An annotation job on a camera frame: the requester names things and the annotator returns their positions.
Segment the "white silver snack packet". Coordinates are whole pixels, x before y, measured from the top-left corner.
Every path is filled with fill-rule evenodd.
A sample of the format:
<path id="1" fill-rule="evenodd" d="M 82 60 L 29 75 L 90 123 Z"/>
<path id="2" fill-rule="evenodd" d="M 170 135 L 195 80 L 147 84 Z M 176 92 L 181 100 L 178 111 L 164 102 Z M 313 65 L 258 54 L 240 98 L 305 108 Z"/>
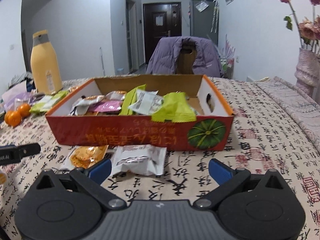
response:
<path id="1" fill-rule="evenodd" d="M 166 153 L 166 147 L 153 145 L 118 146 L 111 157 L 111 175 L 131 172 L 143 176 L 161 176 Z"/>

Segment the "pink snack bag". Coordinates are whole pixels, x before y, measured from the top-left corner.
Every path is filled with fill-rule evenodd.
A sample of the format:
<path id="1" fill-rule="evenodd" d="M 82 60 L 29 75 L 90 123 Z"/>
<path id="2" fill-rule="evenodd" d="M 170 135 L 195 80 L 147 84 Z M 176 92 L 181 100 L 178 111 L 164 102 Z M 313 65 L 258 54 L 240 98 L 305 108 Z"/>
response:
<path id="1" fill-rule="evenodd" d="M 120 100 L 102 101 L 95 105 L 91 105 L 88 109 L 89 112 L 98 113 L 114 113 L 121 110 L 123 102 Z"/>

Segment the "long green snack pack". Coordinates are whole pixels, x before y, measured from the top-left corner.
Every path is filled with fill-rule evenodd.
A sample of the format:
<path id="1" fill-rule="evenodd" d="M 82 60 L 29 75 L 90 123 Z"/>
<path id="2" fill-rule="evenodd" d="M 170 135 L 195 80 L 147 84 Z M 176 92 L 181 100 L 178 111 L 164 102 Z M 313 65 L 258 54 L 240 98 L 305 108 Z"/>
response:
<path id="1" fill-rule="evenodd" d="M 164 96 L 162 106 L 151 115 L 151 120 L 173 123 L 193 122 L 196 121 L 196 113 L 189 106 L 185 92 L 172 92 Z"/>

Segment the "oat crisps snack packet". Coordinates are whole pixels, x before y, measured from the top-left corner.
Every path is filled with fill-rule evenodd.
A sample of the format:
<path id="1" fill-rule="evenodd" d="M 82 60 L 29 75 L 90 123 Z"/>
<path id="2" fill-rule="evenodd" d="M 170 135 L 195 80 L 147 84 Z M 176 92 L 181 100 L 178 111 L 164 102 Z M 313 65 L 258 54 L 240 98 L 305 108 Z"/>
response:
<path id="1" fill-rule="evenodd" d="M 89 107 L 96 105 L 104 99 L 104 95 L 94 95 L 94 96 L 82 96 L 75 103 L 72 104 L 69 115 L 71 116 L 81 116 L 85 115 Z"/>

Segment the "orange crisps packet by box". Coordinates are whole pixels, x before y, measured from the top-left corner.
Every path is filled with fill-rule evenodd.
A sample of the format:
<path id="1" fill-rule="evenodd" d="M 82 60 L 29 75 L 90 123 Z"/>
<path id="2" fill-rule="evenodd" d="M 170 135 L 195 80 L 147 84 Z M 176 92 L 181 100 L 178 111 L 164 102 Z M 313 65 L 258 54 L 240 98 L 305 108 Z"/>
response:
<path id="1" fill-rule="evenodd" d="M 75 168 L 90 168 L 104 159 L 107 150 L 108 145 L 76 146 L 65 159 L 61 169 L 70 171 Z"/>

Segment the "orange mandarin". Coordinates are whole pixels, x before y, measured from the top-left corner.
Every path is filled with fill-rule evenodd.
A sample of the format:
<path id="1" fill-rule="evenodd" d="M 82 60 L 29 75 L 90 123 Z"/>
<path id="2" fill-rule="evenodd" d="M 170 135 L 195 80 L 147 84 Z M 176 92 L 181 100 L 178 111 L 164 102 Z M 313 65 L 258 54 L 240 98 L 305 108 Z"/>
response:
<path id="1" fill-rule="evenodd" d="M 18 126 L 22 121 L 22 116 L 18 111 L 12 111 L 8 115 L 8 125 L 11 127 L 16 127 Z"/>
<path id="2" fill-rule="evenodd" d="M 26 118 L 31 115 L 31 106 L 27 103 L 23 103 L 17 107 L 17 111 L 22 118 Z"/>

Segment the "small green snack bar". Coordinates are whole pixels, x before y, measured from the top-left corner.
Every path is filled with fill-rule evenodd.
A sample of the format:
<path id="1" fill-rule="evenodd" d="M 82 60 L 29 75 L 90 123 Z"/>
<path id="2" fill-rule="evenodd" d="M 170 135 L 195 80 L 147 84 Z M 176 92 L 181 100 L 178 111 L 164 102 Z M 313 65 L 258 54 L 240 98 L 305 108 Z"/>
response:
<path id="1" fill-rule="evenodd" d="M 53 96 L 45 95 L 41 100 L 37 101 L 34 105 L 31 106 L 31 114 L 40 114 L 46 113 L 54 105 Z"/>
<path id="2" fill-rule="evenodd" d="M 44 104 L 42 107 L 42 110 L 44 112 L 50 110 L 53 106 L 55 106 L 58 102 L 60 102 L 63 98 L 65 98 L 69 94 L 69 91 L 67 90 L 62 90 L 56 93 L 52 98 Z"/>

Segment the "purple tissue paper bag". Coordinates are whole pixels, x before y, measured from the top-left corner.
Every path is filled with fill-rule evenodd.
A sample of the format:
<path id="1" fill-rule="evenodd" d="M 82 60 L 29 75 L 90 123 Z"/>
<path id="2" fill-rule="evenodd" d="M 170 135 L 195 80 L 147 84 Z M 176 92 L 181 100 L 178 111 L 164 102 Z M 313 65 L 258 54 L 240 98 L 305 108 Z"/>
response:
<path id="1" fill-rule="evenodd" d="M 1 96 L 6 112 L 15 110 L 16 99 L 29 103 L 31 97 L 31 92 L 27 91 L 26 81 L 16 84 L 14 87 L 4 92 Z"/>

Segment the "orange cardboard pumpkin box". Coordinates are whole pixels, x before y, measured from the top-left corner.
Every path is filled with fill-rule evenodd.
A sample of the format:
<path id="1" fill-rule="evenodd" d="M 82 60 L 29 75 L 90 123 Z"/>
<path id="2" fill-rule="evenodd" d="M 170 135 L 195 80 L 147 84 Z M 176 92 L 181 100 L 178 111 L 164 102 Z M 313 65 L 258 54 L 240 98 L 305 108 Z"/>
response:
<path id="1" fill-rule="evenodd" d="M 82 96 L 106 95 L 114 90 L 129 92 L 139 85 L 164 96 L 184 92 L 198 112 L 190 122 L 156 122 L 149 115 L 72 116 L 73 103 Z M 224 149 L 234 113 L 216 85 L 206 75 L 130 75 L 88 80 L 46 114 L 61 145 L 124 146 L 155 145 L 170 151 Z"/>

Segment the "yellow thermos bottle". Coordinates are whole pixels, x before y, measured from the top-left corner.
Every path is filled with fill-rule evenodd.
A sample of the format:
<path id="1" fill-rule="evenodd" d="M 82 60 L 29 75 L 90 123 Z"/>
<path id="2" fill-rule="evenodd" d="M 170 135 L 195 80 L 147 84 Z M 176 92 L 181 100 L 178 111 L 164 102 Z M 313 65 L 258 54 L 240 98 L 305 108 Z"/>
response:
<path id="1" fill-rule="evenodd" d="M 62 89 L 57 55 L 49 40 L 48 30 L 33 34 L 30 65 L 38 92 L 53 95 Z"/>

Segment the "folded pink quilt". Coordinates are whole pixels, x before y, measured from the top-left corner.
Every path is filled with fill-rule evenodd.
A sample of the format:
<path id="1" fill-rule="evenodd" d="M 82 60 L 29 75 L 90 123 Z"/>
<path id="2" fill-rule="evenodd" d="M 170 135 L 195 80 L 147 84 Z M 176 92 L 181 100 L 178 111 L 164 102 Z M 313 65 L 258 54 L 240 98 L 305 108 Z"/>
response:
<path id="1" fill-rule="evenodd" d="M 297 86 L 275 76 L 253 82 L 273 99 L 319 150 L 319 104 Z"/>

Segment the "wooden chair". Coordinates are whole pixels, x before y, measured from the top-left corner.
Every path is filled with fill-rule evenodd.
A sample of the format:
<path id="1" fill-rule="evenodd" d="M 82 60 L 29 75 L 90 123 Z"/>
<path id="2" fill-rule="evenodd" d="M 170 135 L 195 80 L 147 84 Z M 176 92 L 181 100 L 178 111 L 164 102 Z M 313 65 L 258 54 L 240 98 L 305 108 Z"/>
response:
<path id="1" fill-rule="evenodd" d="M 197 56 L 194 45 L 183 45 L 176 62 L 176 74 L 193 74 L 193 64 Z"/>

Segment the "purple down jacket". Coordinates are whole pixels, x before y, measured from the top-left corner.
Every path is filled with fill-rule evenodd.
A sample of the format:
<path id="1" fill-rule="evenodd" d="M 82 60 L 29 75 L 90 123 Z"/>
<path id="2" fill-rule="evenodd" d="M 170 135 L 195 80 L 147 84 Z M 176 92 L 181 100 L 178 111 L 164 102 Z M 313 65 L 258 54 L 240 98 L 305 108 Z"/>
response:
<path id="1" fill-rule="evenodd" d="M 146 73 L 224 75 L 216 45 L 207 38 L 195 36 L 161 38 L 148 62 Z"/>

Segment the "pink textured vase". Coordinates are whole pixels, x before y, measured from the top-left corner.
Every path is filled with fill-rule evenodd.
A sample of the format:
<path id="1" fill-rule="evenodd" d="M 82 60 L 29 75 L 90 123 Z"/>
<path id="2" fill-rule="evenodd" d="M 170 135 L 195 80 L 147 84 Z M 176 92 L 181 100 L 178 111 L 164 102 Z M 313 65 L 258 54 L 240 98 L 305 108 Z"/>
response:
<path id="1" fill-rule="evenodd" d="M 312 98 L 319 84 L 319 56 L 310 50 L 300 48 L 295 77 L 296 86 Z"/>

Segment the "grey refrigerator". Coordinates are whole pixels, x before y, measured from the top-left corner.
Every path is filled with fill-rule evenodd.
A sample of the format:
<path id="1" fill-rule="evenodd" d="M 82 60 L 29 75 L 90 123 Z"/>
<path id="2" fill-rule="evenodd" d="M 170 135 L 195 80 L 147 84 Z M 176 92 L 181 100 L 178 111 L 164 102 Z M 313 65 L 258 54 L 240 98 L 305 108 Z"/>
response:
<path id="1" fill-rule="evenodd" d="M 219 1 L 190 0 L 190 35 L 212 40 L 218 45 L 219 40 Z"/>

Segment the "dark entrance door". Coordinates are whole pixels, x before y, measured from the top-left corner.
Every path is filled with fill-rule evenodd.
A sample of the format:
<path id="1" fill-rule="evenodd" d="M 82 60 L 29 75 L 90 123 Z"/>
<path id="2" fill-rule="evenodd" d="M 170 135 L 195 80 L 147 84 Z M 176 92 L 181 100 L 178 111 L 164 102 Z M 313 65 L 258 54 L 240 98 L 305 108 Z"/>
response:
<path id="1" fill-rule="evenodd" d="M 182 35 L 181 2 L 143 4 L 145 62 L 149 63 L 159 40 Z"/>

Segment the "dried pink roses bouquet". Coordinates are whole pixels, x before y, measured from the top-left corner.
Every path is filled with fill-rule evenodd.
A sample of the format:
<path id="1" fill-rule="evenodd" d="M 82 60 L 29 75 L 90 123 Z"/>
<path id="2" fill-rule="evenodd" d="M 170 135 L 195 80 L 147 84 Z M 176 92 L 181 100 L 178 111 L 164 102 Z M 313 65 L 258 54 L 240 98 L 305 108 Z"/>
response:
<path id="1" fill-rule="evenodd" d="M 303 0 L 308 4 L 307 13 L 298 13 L 292 0 L 278 0 L 289 6 L 290 14 L 284 16 L 286 29 L 298 31 L 299 44 L 302 49 L 319 55 L 319 0 Z"/>

